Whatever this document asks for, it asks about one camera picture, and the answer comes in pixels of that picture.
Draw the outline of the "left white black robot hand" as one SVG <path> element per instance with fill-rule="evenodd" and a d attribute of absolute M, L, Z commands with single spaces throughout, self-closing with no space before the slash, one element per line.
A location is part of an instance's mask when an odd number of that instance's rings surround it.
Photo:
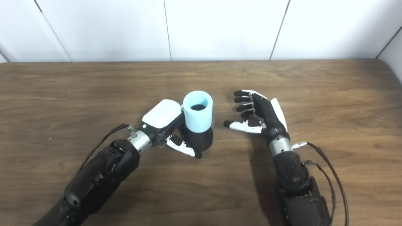
<path fill-rule="evenodd" d="M 163 99 L 147 112 L 130 142 L 143 153 L 146 149 L 156 146 L 170 148 L 188 156 L 200 159 L 202 153 L 192 148 L 183 138 L 174 134 L 185 128 L 185 114 L 176 101 Z"/>

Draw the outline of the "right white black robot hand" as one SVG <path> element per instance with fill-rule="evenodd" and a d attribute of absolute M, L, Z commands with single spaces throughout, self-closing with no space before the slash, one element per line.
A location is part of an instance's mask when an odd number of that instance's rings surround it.
<path fill-rule="evenodd" d="M 235 103 L 244 103 L 236 108 L 243 119 L 254 115 L 260 120 L 226 120 L 223 123 L 224 127 L 247 133 L 262 134 L 268 142 L 278 140 L 280 137 L 290 139 L 286 127 L 275 112 L 273 101 L 253 90 L 237 90 L 234 92 L 234 96 Z"/>

